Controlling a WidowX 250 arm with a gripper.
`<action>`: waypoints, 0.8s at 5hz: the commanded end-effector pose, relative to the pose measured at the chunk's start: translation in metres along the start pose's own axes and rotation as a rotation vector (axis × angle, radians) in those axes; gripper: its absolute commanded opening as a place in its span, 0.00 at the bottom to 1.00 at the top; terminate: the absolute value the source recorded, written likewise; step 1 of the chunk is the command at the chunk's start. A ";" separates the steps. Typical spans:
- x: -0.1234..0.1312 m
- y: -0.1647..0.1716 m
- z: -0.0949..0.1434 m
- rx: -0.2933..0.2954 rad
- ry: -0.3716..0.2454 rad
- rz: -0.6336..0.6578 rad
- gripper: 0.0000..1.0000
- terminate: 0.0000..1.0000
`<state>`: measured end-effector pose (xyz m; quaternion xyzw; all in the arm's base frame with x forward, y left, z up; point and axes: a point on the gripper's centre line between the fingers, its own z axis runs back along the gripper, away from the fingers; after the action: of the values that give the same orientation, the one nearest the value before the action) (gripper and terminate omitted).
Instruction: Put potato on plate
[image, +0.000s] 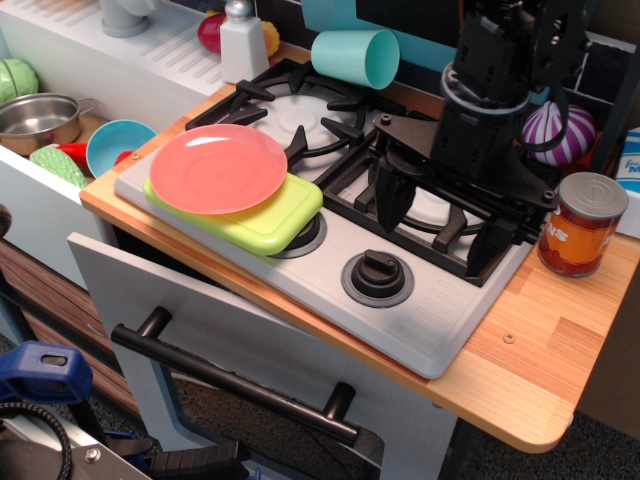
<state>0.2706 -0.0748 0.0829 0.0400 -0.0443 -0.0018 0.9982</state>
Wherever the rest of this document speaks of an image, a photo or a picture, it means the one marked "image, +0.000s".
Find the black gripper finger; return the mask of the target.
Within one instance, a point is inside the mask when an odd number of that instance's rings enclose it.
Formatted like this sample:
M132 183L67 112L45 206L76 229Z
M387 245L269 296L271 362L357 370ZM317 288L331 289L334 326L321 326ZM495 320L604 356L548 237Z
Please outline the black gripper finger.
M406 216L415 198L416 185L401 171L388 152L378 161L374 190L377 222L386 233L392 233Z
M465 278L487 278L512 245L533 244L540 235L543 210L535 206L468 203L463 209L483 220L467 256Z

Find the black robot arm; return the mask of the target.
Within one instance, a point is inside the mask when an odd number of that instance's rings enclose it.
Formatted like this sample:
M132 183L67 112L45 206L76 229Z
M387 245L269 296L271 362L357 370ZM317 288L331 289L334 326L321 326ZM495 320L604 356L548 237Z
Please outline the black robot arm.
M530 159L559 143L527 141L532 94L550 89L562 116L562 89L582 68L590 43L581 1L480 1L467 12L455 59L443 71L439 120L375 119L376 217L393 234L418 190L450 206L431 243L436 264L483 284L510 247L534 243L558 204L559 173Z

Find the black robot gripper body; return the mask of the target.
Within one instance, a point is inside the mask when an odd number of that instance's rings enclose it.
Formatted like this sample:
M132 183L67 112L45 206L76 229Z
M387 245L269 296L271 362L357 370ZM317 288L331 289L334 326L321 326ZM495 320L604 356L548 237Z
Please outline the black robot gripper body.
M464 190L478 202L493 196L532 206L557 202L552 180L539 177L514 146L512 112L497 114L447 103L437 121L380 114L379 149L392 171L423 188Z

